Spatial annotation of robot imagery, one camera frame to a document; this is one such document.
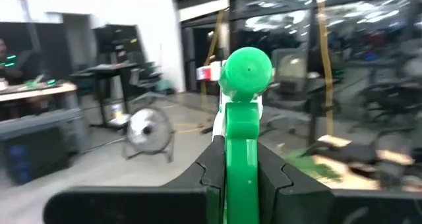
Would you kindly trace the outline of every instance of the red object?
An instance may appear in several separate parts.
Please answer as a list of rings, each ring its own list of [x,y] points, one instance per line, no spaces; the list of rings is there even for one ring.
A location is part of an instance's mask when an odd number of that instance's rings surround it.
[[[211,69],[209,67],[204,70],[204,79],[211,80]]]

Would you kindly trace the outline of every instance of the workbench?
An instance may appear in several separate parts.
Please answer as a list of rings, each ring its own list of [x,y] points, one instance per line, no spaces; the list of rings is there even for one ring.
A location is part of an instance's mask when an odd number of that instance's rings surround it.
[[[39,88],[27,88],[25,85],[9,86],[0,91],[0,101],[13,101],[16,99],[29,99],[38,96],[57,96],[60,99],[61,108],[41,115],[25,116],[18,119],[10,119],[0,122],[0,133],[7,135],[7,131],[26,128],[28,125],[43,123],[55,123],[59,121],[69,121],[71,123],[71,133],[76,138],[77,146],[73,150],[86,150],[91,146],[88,127],[86,126],[82,111],[78,106],[76,97],[76,86],[69,82],[57,84],[55,86],[44,86]]]

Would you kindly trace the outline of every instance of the wooden table top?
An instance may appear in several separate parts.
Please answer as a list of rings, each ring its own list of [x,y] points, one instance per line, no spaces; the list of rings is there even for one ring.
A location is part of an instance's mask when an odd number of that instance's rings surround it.
[[[72,92],[76,90],[76,86],[70,82],[60,84],[58,87],[46,88],[41,90],[25,90],[25,85],[16,93],[0,95],[0,101],[11,101],[15,99],[32,98],[36,96],[46,96],[51,94],[59,94],[65,92]]]

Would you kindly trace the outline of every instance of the green plastic part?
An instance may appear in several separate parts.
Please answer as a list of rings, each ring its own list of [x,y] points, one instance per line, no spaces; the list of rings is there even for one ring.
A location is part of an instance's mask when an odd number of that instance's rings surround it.
[[[55,80],[48,80],[47,86],[55,86]]]
[[[250,102],[266,89],[272,77],[268,56],[253,47],[234,51],[222,69],[219,84],[232,101]]]
[[[272,79],[270,59],[259,49],[246,47],[230,55],[220,76],[225,104],[227,224],[259,224],[258,103],[251,100]]]

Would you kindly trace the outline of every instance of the person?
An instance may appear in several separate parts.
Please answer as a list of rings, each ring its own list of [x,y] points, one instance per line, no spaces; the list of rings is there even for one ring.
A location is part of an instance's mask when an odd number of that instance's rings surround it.
[[[27,80],[33,78],[26,78],[26,65],[14,65],[7,68],[7,46],[4,39],[0,38],[0,78],[7,80],[10,86],[24,84]],[[39,110],[45,97],[38,96],[28,99],[20,99],[15,101],[0,102],[0,121],[14,119],[17,117],[34,114]]]

